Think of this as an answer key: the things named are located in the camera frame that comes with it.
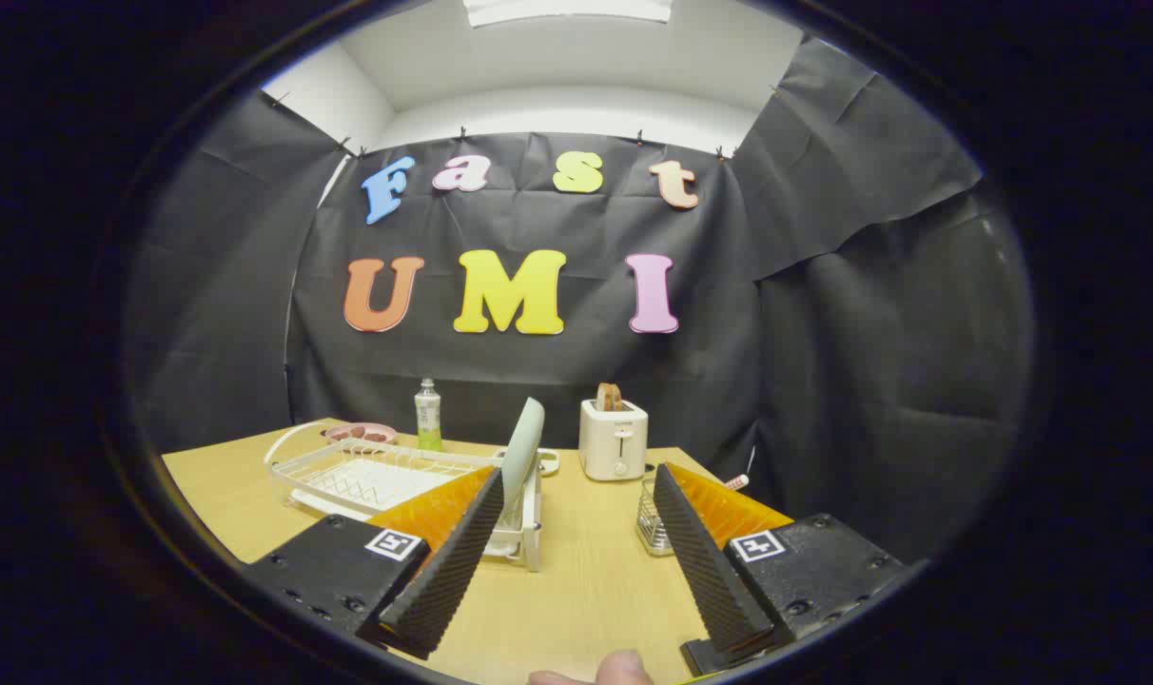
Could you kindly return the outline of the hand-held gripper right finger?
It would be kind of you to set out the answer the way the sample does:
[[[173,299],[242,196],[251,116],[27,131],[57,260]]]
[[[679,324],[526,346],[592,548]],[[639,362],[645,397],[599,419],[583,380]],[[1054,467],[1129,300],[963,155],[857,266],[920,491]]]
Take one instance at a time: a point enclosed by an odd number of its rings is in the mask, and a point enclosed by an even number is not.
[[[781,515],[673,462],[656,468],[651,500],[707,632],[683,646],[695,675],[786,649],[906,580],[906,564],[832,515]]]

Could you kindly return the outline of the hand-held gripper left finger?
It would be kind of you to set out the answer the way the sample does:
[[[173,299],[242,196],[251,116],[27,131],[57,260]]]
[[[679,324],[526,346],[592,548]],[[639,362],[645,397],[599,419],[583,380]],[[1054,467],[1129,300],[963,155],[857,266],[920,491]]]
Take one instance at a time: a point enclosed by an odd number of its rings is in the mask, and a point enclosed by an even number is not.
[[[369,520],[324,515],[244,575],[322,628],[425,658],[438,649],[502,515],[485,465]]]

